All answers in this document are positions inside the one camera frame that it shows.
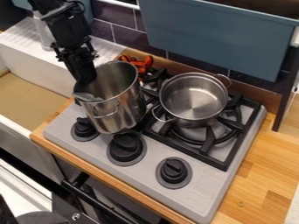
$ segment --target gray stove panel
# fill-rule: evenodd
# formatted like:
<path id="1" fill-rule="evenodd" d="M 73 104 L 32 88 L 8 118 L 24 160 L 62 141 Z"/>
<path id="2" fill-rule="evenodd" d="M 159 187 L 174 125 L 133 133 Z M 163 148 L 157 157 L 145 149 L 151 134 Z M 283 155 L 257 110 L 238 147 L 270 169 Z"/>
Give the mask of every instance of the gray stove panel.
<path id="1" fill-rule="evenodd" d="M 245 122 L 251 111 L 247 107 L 242 107 L 241 110 L 243 122 Z M 44 136 L 190 219 L 200 223 L 209 223 L 254 140 L 266 113 L 265 108 L 261 107 L 260 113 L 227 171 L 211 167 L 147 136 L 142 136 L 147 143 L 148 150 L 141 162 L 127 167 L 112 164 L 106 153 L 112 139 L 111 135 L 99 135 L 87 143 L 77 142 L 71 137 L 70 130 L 76 118 L 85 116 L 82 108 L 75 104 L 67 108 L 45 128 Z M 222 145 L 224 147 L 222 149 L 217 146 L 213 149 L 212 154 L 216 158 L 224 159 L 233 142 L 234 140 Z M 167 189 L 156 180 L 156 167 L 162 160 L 170 157 L 182 158 L 192 168 L 191 182 L 181 189 Z"/>

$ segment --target gas stove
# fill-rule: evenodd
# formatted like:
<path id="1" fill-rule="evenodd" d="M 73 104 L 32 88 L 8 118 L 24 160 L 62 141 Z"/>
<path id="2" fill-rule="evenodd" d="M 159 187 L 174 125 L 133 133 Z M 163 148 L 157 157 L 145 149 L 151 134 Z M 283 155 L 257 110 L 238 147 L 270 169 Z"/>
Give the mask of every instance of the gas stove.
<path id="1" fill-rule="evenodd" d="M 143 80 L 150 87 L 143 88 L 149 111 L 126 133 L 97 133 L 74 103 L 45 128 L 44 136 L 167 207 L 209 223 L 267 111 L 236 94 L 212 126 L 183 129 L 161 123 L 150 111 L 157 107 L 164 117 L 155 90 L 169 77 L 158 70 Z"/>

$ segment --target black cast iron grate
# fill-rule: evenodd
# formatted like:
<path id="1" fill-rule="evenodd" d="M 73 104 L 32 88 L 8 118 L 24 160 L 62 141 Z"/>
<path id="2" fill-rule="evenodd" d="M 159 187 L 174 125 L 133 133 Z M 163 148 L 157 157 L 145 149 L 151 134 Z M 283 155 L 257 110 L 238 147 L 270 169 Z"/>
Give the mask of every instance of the black cast iron grate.
<path id="1" fill-rule="evenodd" d="M 144 80 L 144 82 L 152 82 L 157 87 L 157 91 L 159 91 L 162 82 L 172 75 L 168 74 L 165 69 L 157 70 L 157 75 L 153 73 L 149 80 Z M 154 92 L 146 93 L 151 95 L 152 99 L 151 102 L 154 102 L 155 106 L 159 104 L 157 99 L 157 94 Z M 231 121 L 225 119 L 223 117 L 219 117 L 218 121 L 223 125 L 227 126 L 230 131 L 222 136 L 221 138 L 216 138 L 212 127 L 205 128 L 205 141 L 196 141 L 194 139 L 187 138 L 181 133 L 179 133 L 177 127 L 172 124 L 171 122 L 166 123 L 159 131 L 154 131 L 152 126 L 157 122 L 155 117 L 149 113 L 144 117 L 143 121 L 136 127 L 136 130 L 141 130 L 144 135 L 151 137 L 162 144 L 166 144 L 171 148 L 181 151 L 193 158 L 196 158 L 204 163 L 207 163 L 215 168 L 220 169 L 221 171 L 227 171 L 229 165 L 232 163 L 233 158 L 235 157 L 236 153 L 238 152 L 239 147 L 241 146 L 247 132 L 249 131 L 250 127 L 252 126 L 256 116 L 259 114 L 261 104 L 257 101 L 252 101 L 246 98 L 243 98 L 242 94 L 236 94 L 232 96 L 232 100 L 229 101 L 224 109 L 226 113 L 231 113 L 236 117 L 236 121 Z M 247 122 L 243 124 L 242 121 L 242 114 L 240 110 L 240 105 L 247 106 L 253 109 L 252 114 L 249 116 Z M 157 115 L 161 116 L 163 114 L 163 109 L 159 108 L 157 110 Z M 215 144 L 221 144 L 225 141 L 228 141 L 232 137 L 236 137 L 236 141 L 230 150 L 228 156 L 226 157 L 225 161 L 220 161 L 215 157 L 211 157 L 209 155 L 209 151 Z"/>

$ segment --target pot rim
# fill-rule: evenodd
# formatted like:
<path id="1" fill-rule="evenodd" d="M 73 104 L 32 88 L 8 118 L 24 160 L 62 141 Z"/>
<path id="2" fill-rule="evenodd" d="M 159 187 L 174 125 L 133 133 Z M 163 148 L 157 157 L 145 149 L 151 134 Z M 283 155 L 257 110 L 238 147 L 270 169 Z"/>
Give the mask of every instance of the pot rim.
<path id="1" fill-rule="evenodd" d="M 205 116 L 205 117 L 200 117 L 200 118 L 185 118 L 185 117 L 182 117 L 180 115 L 176 115 L 174 113 L 172 113 L 170 110 L 168 110 L 166 108 L 166 106 L 164 105 L 163 101 L 162 101 L 162 95 L 163 95 L 163 90 L 171 83 L 173 82 L 174 80 L 177 80 L 183 76 L 198 76 L 198 77 L 205 77 L 206 79 L 209 79 L 210 81 L 214 81 L 216 82 L 215 84 L 218 85 L 220 88 L 222 88 L 222 90 L 225 92 L 225 95 L 226 95 L 226 103 L 228 102 L 228 93 L 227 93 L 227 89 L 226 89 L 226 86 L 222 83 L 222 81 L 216 79 L 215 77 L 211 76 L 210 74 L 207 74 L 207 73 L 181 73 L 181 74 L 178 74 L 178 75 L 175 75 L 174 77 L 172 77 L 171 79 L 169 79 L 167 81 L 167 83 L 165 83 L 164 85 L 162 85 L 161 89 L 160 89 L 160 93 L 159 93 L 159 101 L 160 101 L 160 104 L 161 106 L 163 107 L 163 109 L 165 109 L 170 115 L 176 117 L 177 119 L 182 119 L 182 120 L 186 120 L 186 121 L 203 121 L 203 120 L 206 120 L 206 119 L 212 119 L 213 117 L 217 116 L 219 113 L 221 113 L 221 111 L 226 107 L 226 103 L 223 104 L 223 106 L 221 107 L 221 109 L 215 113 L 213 113 L 212 115 L 209 115 L 209 116 Z"/>
<path id="2" fill-rule="evenodd" d="M 112 98 L 106 99 L 106 100 L 104 100 L 104 101 L 82 101 L 82 100 L 76 98 L 78 101 L 80 101 L 80 102 L 84 102 L 84 103 L 86 103 L 86 104 L 95 104 L 95 103 L 111 102 L 111 101 L 113 101 L 113 100 L 116 100 L 119 96 L 123 95 L 124 93 L 128 92 L 128 91 L 135 85 L 135 83 L 138 81 L 138 75 L 139 75 L 139 74 L 138 74 L 137 68 L 136 68 L 135 66 L 133 66 L 131 63 L 127 62 L 127 61 L 112 60 L 112 61 L 109 61 L 109 62 L 107 62 L 107 63 L 101 64 L 101 65 L 98 66 L 97 68 L 99 68 L 99 67 L 103 67 L 103 66 L 105 66 L 106 64 L 112 64 L 112 63 L 121 63 L 121 64 L 129 64 L 129 65 L 131 65 L 131 66 L 134 68 L 134 70 L 135 70 L 135 74 L 136 74 L 136 76 L 135 76 L 134 80 L 132 81 L 132 83 L 131 83 L 125 90 L 123 90 L 121 93 L 119 93 L 118 95 L 116 95 L 116 96 L 114 96 L 114 97 L 112 97 Z"/>

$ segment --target stainless steel saucepan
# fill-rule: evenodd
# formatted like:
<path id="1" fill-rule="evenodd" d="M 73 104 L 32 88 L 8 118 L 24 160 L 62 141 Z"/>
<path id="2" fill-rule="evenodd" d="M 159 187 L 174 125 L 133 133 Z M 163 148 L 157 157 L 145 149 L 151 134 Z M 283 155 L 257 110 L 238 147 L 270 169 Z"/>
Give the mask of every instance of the stainless steel saucepan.
<path id="1" fill-rule="evenodd" d="M 96 80 L 86 86 L 77 83 L 73 93 L 94 127 L 101 134 L 113 134 L 136 126 L 146 113 L 136 68 L 112 61 L 96 72 Z"/>
<path id="2" fill-rule="evenodd" d="M 159 100 L 168 120 L 162 120 L 156 115 L 160 107 L 158 105 L 152 109 L 158 121 L 193 129 L 214 123 L 228 102 L 228 93 L 226 86 L 209 74 L 182 73 L 162 86 Z"/>

